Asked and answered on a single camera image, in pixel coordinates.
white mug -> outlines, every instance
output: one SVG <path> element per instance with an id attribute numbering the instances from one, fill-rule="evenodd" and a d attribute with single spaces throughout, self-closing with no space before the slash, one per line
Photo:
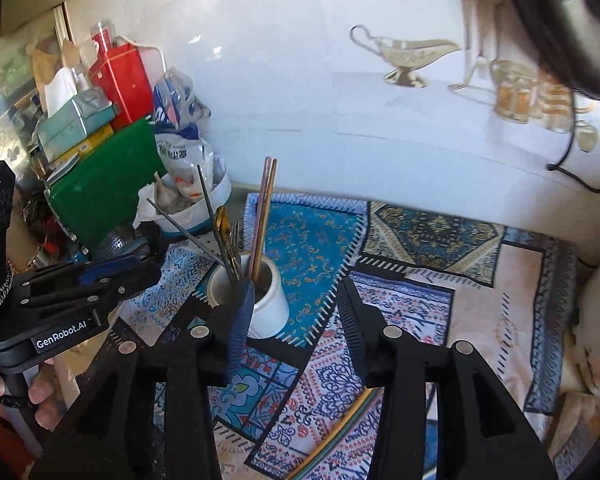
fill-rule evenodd
<path id="1" fill-rule="evenodd" d="M 249 253 L 243 253 L 240 256 L 243 272 L 247 271 L 248 261 Z M 275 336 L 285 327 L 289 319 L 289 304 L 282 289 L 280 271 L 266 256 L 262 257 L 258 281 L 259 289 L 266 290 L 266 293 L 253 307 L 249 337 L 266 339 Z M 218 266 L 206 285 L 206 299 L 212 307 L 216 307 L 227 303 L 231 296 L 232 288 L 226 269 Z"/>

red box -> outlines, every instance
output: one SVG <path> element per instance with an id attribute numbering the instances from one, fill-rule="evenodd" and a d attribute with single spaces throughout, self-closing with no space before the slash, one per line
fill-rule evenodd
<path id="1" fill-rule="evenodd" d="M 100 52 L 98 60 L 89 69 L 94 85 L 101 87 L 118 115 L 111 126 L 118 131 L 154 111 L 154 94 L 144 71 L 138 48 L 126 44 Z"/>

green cutting board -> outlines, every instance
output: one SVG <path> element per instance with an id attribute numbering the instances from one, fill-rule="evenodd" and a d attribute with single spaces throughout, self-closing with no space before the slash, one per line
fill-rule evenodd
<path id="1" fill-rule="evenodd" d="M 145 119 L 115 133 L 49 189 L 53 212 L 90 251 L 120 224 L 131 223 L 138 190 L 166 173 Z"/>

patchwork tablecloth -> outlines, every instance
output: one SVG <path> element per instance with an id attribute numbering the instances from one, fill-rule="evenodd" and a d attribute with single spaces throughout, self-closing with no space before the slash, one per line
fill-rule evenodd
<path id="1" fill-rule="evenodd" d="M 257 195 L 244 215 L 253 238 Z M 224 480 L 365 479 L 382 391 L 352 370 L 334 295 L 349 273 L 365 303 L 421 341 L 472 341 L 542 438 L 555 409 L 562 334 L 573 310 L 573 246 L 490 222 L 382 203 L 275 194 L 266 255 L 280 268 L 290 315 L 275 338 L 248 340 L 242 367 L 210 388 Z M 191 245 L 170 248 L 160 283 L 123 305 L 96 362 L 126 338 L 154 344 L 189 294 L 201 300 L 212 264 Z M 204 322 L 194 317 L 190 326 Z M 437 411 L 427 387 L 426 464 L 436 468 Z M 157 385 L 155 475 L 162 464 L 164 387 Z"/>

teal tissue box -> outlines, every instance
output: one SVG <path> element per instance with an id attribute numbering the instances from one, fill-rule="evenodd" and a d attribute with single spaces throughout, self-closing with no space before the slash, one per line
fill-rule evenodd
<path id="1" fill-rule="evenodd" d="M 89 88 L 69 99 L 62 108 L 38 124 L 38 142 L 53 162 L 116 116 L 101 88 Z"/>

